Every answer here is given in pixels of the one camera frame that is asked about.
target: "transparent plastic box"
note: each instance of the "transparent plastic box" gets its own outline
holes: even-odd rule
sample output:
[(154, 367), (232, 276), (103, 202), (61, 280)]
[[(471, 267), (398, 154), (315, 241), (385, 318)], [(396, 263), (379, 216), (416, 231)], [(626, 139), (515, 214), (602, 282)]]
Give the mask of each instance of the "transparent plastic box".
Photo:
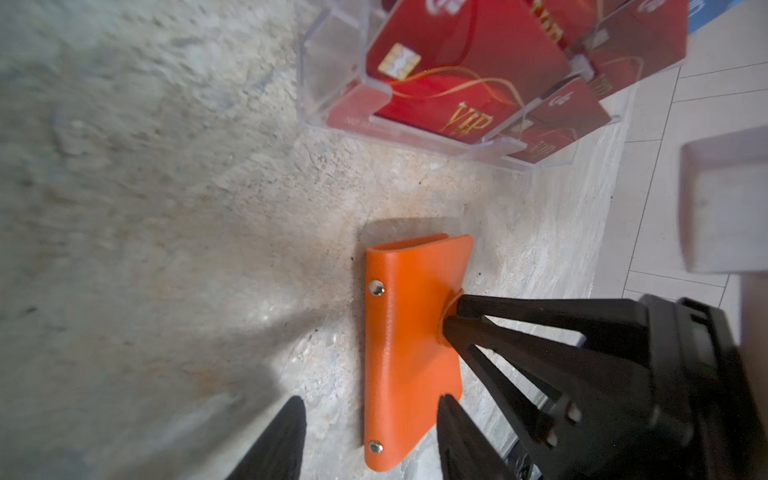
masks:
[[(299, 47), (299, 109), (308, 125), (508, 170), (535, 171), (572, 163), (578, 141), (532, 164), (509, 156), (527, 147), (517, 138), (489, 139), (489, 134), (478, 143), (466, 144), (375, 116), (392, 100), (392, 88), (366, 74), (366, 56), (389, 13), (380, 0), (329, 0), (301, 13), (305, 22), (313, 14), (317, 14), (313, 22), (303, 26), (300, 18), (299, 23), (300, 31), (304, 31)], [(583, 63), (571, 64), (572, 74), (580, 74)], [(525, 118), (530, 106), (505, 125)]]

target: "white tile floor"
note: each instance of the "white tile floor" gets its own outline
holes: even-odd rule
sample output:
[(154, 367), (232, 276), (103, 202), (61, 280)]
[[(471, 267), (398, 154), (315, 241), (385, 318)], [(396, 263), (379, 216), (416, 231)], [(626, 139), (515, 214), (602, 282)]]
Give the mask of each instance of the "white tile floor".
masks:
[(690, 37), (681, 66), (638, 85), (592, 297), (688, 296), (726, 310), (739, 337), (738, 277), (683, 267), (677, 168), (689, 141), (768, 124), (766, 23), (768, 2), (744, 2)]

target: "metal rivet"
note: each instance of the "metal rivet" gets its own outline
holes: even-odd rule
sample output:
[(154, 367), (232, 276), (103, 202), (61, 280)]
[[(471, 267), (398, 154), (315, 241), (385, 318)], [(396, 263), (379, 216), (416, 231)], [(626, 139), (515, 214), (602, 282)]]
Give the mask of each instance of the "metal rivet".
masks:
[(371, 280), (371, 283), (368, 284), (368, 291), (373, 296), (384, 295), (384, 284), (378, 280)]
[(368, 448), (369, 448), (369, 449), (371, 449), (371, 452), (373, 452), (373, 453), (375, 453), (375, 454), (377, 454), (377, 455), (378, 455), (379, 453), (381, 453), (381, 452), (384, 452), (384, 445), (382, 445), (382, 444), (380, 444), (380, 443), (378, 443), (378, 442), (376, 442), (376, 441), (374, 441), (374, 442), (370, 442), (370, 443), (368, 444)]
[(558, 436), (554, 433), (554, 429), (550, 430), (549, 433), (547, 434), (547, 443), (551, 447), (558, 446)]
[(571, 404), (568, 405), (568, 411), (565, 413), (565, 415), (573, 423), (579, 423), (581, 421), (581, 410), (579, 410), (579, 408), (573, 402), (571, 402)]

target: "gray stone surface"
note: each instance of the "gray stone surface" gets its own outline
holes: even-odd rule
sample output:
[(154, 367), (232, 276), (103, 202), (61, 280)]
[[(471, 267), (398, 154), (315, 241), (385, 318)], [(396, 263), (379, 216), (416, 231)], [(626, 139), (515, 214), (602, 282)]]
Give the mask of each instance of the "gray stone surface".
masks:
[[(375, 243), (470, 233), (468, 292), (588, 295), (626, 123), (527, 177), (308, 131), (301, 10), (0, 6), (1, 477), (222, 478), (292, 394), (308, 410), (303, 477), (373, 477)], [(462, 403), (504, 448), (508, 427), (464, 379)], [(438, 478), (434, 445), (380, 478)]]

